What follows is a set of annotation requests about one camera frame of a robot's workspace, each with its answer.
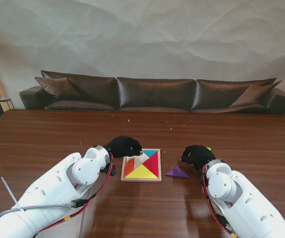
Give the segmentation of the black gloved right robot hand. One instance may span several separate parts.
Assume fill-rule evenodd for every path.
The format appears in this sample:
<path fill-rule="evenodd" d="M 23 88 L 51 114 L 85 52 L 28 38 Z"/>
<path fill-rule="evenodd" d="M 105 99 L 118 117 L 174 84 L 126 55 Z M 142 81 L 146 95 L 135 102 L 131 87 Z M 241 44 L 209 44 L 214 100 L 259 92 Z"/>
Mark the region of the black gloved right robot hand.
<path fill-rule="evenodd" d="M 193 165 L 195 170 L 200 172 L 205 164 L 215 159 L 215 155 L 207 147 L 191 145 L 185 148 L 180 160 L 183 163 Z"/>

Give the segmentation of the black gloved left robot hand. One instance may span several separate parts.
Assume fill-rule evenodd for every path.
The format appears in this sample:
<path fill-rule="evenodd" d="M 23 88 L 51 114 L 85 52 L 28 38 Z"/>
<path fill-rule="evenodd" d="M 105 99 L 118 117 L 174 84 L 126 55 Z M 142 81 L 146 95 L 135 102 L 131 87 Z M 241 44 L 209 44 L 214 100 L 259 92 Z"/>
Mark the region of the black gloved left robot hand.
<path fill-rule="evenodd" d="M 142 151 L 140 143 L 128 136 L 118 136 L 105 145 L 104 148 L 114 158 L 139 156 Z"/>

